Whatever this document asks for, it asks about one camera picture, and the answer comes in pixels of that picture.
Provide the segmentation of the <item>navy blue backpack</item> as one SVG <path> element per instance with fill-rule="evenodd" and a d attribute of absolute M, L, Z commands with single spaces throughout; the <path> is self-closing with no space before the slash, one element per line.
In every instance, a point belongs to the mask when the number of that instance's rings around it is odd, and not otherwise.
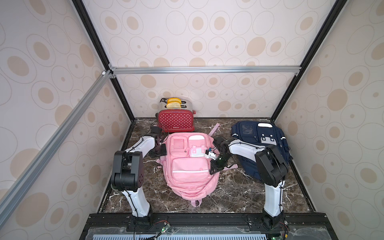
<path fill-rule="evenodd" d="M 239 139 L 243 142 L 253 145 L 276 145 L 283 156 L 287 166 L 292 159 L 290 155 L 290 147 L 284 132 L 274 124 L 242 121 L 232 126 L 232 138 Z M 242 167 L 246 174 L 261 180 L 257 164 L 251 160 L 238 156 Z"/>

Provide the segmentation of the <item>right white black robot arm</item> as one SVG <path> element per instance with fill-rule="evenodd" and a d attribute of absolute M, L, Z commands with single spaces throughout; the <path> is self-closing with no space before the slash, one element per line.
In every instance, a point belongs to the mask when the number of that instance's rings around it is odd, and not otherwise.
<path fill-rule="evenodd" d="M 283 222 L 283 187 L 289 168 L 276 145 L 253 145 L 239 139 L 226 139 L 215 136 L 213 145 L 219 156 L 211 160 L 210 174 L 223 171 L 228 166 L 231 156 L 242 156 L 257 164 L 262 182 L 265 184 L 265 204 L 263 209 L 263 226 L 267 230 Z"/>

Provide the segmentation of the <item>pink backpack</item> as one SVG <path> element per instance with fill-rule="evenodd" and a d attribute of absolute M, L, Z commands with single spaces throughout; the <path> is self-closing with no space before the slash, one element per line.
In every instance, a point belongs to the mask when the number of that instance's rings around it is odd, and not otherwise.
<path fill-rule="evenodd" d="M 210 174 L 211 160 L 205 157 L 206 150 L 219 151 L 213 145 L 213 134 L 219 124 L 205 133 L 173 133 L 165 141 L 167 155 L 160 157 L 157 163 L 163 167 L 168 187 L 173 192 L 190 201 L 193 207 L 199 207 L 203 198 L 217 187 L 219 173 Z"/>

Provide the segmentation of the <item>red polka dot toaster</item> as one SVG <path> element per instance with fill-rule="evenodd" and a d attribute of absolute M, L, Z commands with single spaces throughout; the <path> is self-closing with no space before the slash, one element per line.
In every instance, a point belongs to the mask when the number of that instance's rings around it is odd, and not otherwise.
<path fill-rule="evenodd" d="M 194 114 L 192 103 L 189 100 L 182 100 L 180 109 L 167 109 L 166 104 L 169 98 L 162 98 L 159 102 L 159 111 L 156 118 L 159 126 L 167 133 L 193 132 Z"/>

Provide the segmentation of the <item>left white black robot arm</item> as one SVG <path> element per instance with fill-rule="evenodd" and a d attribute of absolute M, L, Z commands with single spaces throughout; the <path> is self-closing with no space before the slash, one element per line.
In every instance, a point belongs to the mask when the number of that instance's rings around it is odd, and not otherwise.
<path fill-rule="evenodd" d="M 148 153 L 157 156 L 167 154 L 161 145 L 161 134 L 162 129 L 153 126 L 148 134 L 140 137 L 130 148 L 114 154 L 111 187 L 127 198 L 133 216 L 140 220 L 148 218 L 151 212 L 151 205 L 142 188 L 145 180 L 144 157 Z"/>

